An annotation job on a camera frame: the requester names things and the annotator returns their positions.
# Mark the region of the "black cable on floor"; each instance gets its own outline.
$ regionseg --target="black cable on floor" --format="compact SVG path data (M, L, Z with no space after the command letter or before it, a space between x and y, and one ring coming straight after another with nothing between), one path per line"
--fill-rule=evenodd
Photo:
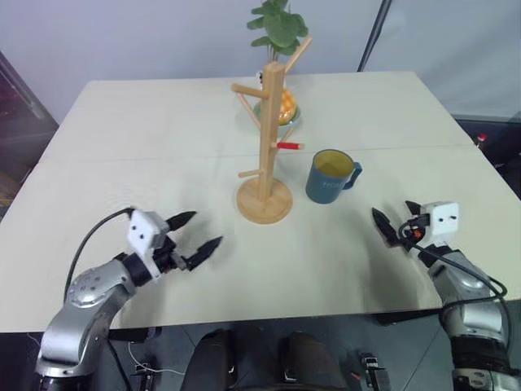
M129 378L125 374L125 370L121 366L120 358L117 357L117 352L114 349L114 346L112 346L112 343L110 340L107 340L108 348L111 351L112 357L114 358L114 361L116 362L117 370L120 373L121 379L125 383L125 387L127 388L127 391L132 391L132 386L130 385Z

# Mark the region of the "wire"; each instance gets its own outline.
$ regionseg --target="wire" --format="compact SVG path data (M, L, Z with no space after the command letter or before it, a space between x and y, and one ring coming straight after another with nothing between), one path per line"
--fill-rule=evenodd
M96 230L108 222L109 220L112 220L114 217L117 217L123 213L131 214L134 211L134 208L125 208L122 210L118 210L117 212L114 212L113 214L110 214L106 216L102 221L100 221L98 224L92 227L92 229L89 231L89 233L83 238L83 240L80 243L80 247L78 247L78 250L76 250L76 253L74 254L74 258L72 259L71 265L68 269L68 275L67 275L67 281L65 282L65 289L63 291L63 302L67 299L67 292L68 288L71 286L72 282L72 275L74 274L74 269L76 269L76 264L78 263L78 258L80 257L81 252L83 251L83 248L87 244L87 241L90 239L93 233L96 232Z
M181 375L181 376L185 375L185 372L179 372L179 371L176 371L174 369L150 369L149 367L145 367L132 354L132 349L130 348L130 342L129 342L129 354L130 354L130 357L133 359L133 361L136 363L136 365L140 366L141 368L143 368L143 369L145 369L147 371L154 372L154 373L172 372L172 373L175 373L176 375Z
M34 338L34 337L29 333L29 332L26 332L25 335L26 335L28 338L30 338L31 340L33 340L34 343L35 343L36 345L38 345L38 348L40 348L40 342L39 342L36 338Z
M506 342L506 350L508 352L510 352L510 348L512 346L512 336L513 336L514 330L512 328L512 319L510 317L510 310L509 310L508 306L506 305L505 299L503 298L508 293L508 290L506 289L505 285L503 285L502 283L500 283L493 277L490 277L489 275L487 276L488 279L490 279L490 281L492 281L494 284L496 284L497 286L499 286L501 288L501 292L499 292L489 281L486 280L486 278L484 278L482 275L476 273L475 271L468 269L465 266L462 266L462 265L456 263L455 261L452 261L446 257L443 257L432 251L429 251L422 246L418 246L415 242L413 242L412 240L409 240L409 238L407 238L403 234L403 230L405 229L406 226L410 226L410 221L404 222L400 226L400 229L398 230L398 238L401 241L405 242L412 248L416 248L418 251L420 251L422 253L426 253L427 255L430 255L431 257L434 257L450 266L455 267L456 269L459 269L459 270L471 275L472 277L474 277L475 279L477 279L481 283L483 283L488 289L490 289L494 293L494 296L490 296L490 297L480 297L480 298L476 298L476 299L453 301L451 303L444 305L440 312L440 321L442 320L446 311L455 306L499 300L501 303L501 306L503 307L503 311L505 312L506 322L508 324L508 336L507 336L507 342Z
M127 375L125 374L125 370L121 366L120 358L117 357L117 352L114 349L114 346L112 346L112 343L110 342L110 340L107 340L107 344L108 344L109 350L112 353L112 357L114 358L114 361L116 362L117 370L120 373L121 379L125 383L125 387L127 388L127 391L132 391L132 386L130 385L129 378L127 377Z

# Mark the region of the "mug rim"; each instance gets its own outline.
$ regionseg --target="mug rim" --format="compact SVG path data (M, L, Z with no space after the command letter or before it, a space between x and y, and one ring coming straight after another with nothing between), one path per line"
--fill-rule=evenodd
M333 151L333 152L340 152L342 155L344 155L345 157L347 157L349 159L349 161L351 161L351 164L352 164L352 171L347 174L347 175L344 175L342 177L334 177L333 175L329 175L329 174L325 174L323 173L320 169L317 168L317 166L315 165L315 159L317 157L317 155L319 153L322 153L322 152L328 152L328 151ZM313 162L312 162L312 166L314 169L316 169L321 175L324 175L328 178L334 178L334 179L339 179L339 178L346 178L348 177L349 175L351 175L354 171L355 171L355 161L352 159L352 157L350 155L348 155L347 153L345 153L344 151L340 151L339 149L333 149L333 148L326 148L326 149L322 149L321 151L318 151L317 153L315 153L313 155Z

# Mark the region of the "round wooden base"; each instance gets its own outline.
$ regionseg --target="round wooden base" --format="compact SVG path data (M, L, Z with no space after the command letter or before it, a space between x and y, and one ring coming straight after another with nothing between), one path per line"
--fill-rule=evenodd
M271 185L271 197L258 198L259 178L248 179L237 192L237 205L245 218L258 224L272 224L282 220L291 210L293 197L290 189L277 179Z

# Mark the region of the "black cable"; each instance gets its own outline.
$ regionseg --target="black cable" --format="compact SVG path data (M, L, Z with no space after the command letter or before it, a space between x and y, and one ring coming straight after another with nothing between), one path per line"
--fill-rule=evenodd
M132 391L132 385L130 385L129 378L127 377L127 375L125 374L125 370L121 366L120 358L117 357L117 352L114 349L114 346L112 346L112 343L110 342L110 340L107 340L107 344L108 344L108 349L111 351L112 357L114 358L114 361L116 362L117 370L120 373L121 379L125 383L125 387L127 388L127 391Z
M125 208L122 210L118 210L117 212L114 212L113 214L110 214L106 216L102 221L100 221L98 224L92 227L92 229L89 231L89 233L83 238L83 240L80 243L80 247L78 247L78 250L76 250L76 254L74 254L74 258L72 259L71 265L68 269L68 275L67 275L67 281L65 282L65 290L63 291L63 302L67 299L67 292L68 288L71 286L72 282L72 275L74 274L74 269L76 269L76 264L78 263L78 258L80 257L81 252L83 251L83 248L87 244L87 241L90 239L93 233L96 232L96 230L108 222L109 220L112 220L114 217L117 217L123 213L127 213L128 215L132 214L134 211L134 208Z
M506 305L505 299L503 298L508 293L505 285L503 285L502 283L500 283L499 281L497 281L496 279L494 279L488 275L488 278L490 279L490 281L492 281L493 283L495 283L496 285L498 285L501 288L501 292L499 292L489 281L487 281L482 275L476 273L475 271L470 270L470 269L466 268L465 266L462 266L462 265L456 263L455 261L452 261L446 257L443 257L432 251L429 251L422 246L418 246L415 242L413 242L412 240L409 240L409 238L407 238L403 234L403 230L407 226L410 226L410 221L404 222L400 226L400 229L398 230L398 238L401 241L405 242L412 248L416 248L418 251L420 251L422 253L426 253L427 255L430 255L431 257L434 257L448 265L455 267L456 269L459 269L459 270L467 273L468 275L471 275L472 277L474 277L475 279L477 279L478 281L483 283L488 289L490 289L494 293L494 296L490 296L490 297L480 297L480 298L476 298L476 299L453 301L451 303L444 305L440 312L440 321L442 320L446 311L449 310L450 308L453 308L454 306L499 300L501 303L501 306L503 307L503 311L505 312L506 322L508 324L508 336L507 336L507 342L506 342L506 350L508 352L510 352L510 347L512 346L512 335L513 335L514 330L512 328L512 319L510 317L510 310L509 310L508 306Z

